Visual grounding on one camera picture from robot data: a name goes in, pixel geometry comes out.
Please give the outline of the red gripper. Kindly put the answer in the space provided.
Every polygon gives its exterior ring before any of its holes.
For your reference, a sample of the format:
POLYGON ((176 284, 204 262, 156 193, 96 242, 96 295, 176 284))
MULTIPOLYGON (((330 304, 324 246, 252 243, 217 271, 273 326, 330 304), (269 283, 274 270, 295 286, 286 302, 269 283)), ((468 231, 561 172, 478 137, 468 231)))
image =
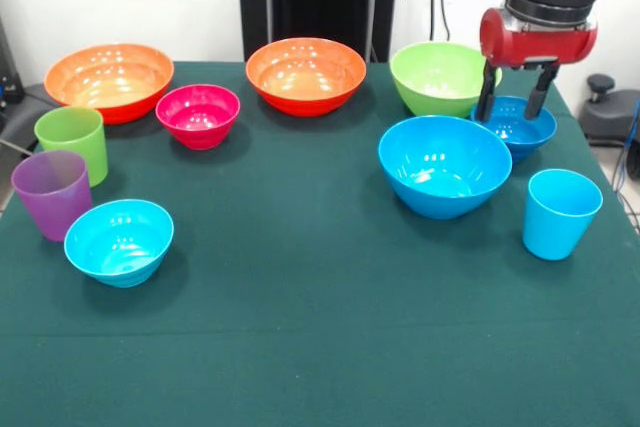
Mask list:
POLYGON ((597 33, 597 23, 592 19, 574 27, 548 27, 518 19, 503 8, 488 9, 480 23, 480 45, 486 61, 475 120, 487 122, 491 117, 500 74, 498 67, 541 64, 542 71, 524 113, 527 120, 537 119, 559 65, 586 58, 594 47, 597 33))

